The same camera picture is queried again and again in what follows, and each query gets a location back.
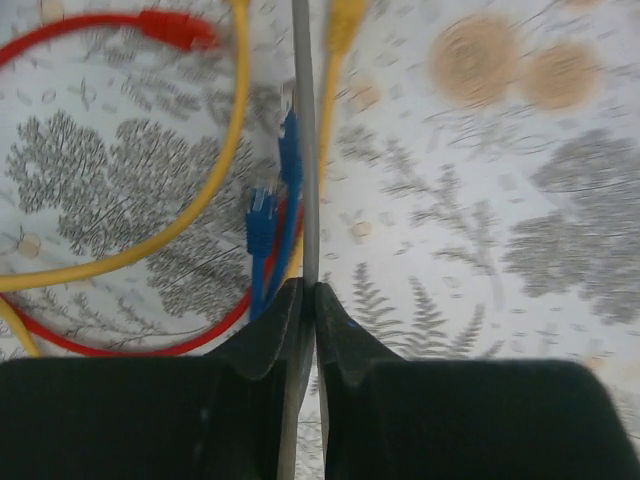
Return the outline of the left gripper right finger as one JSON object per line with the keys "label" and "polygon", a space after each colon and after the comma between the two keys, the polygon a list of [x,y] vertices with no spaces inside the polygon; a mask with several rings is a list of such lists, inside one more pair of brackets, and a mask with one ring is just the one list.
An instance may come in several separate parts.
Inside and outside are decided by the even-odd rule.
{"label": "left gripper right finger", "polygon": [[405,360],[316,287],[329,479],[635,479],[614,404],[564,360]]}

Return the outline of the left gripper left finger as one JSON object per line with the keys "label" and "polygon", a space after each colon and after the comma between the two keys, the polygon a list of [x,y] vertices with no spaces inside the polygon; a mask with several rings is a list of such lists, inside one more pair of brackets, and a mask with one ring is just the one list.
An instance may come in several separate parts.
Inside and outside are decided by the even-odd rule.
{"label": "left gripper left finger", "polygon": [[202,356],[1,367],[5,479],[291,479],[303,283]]}

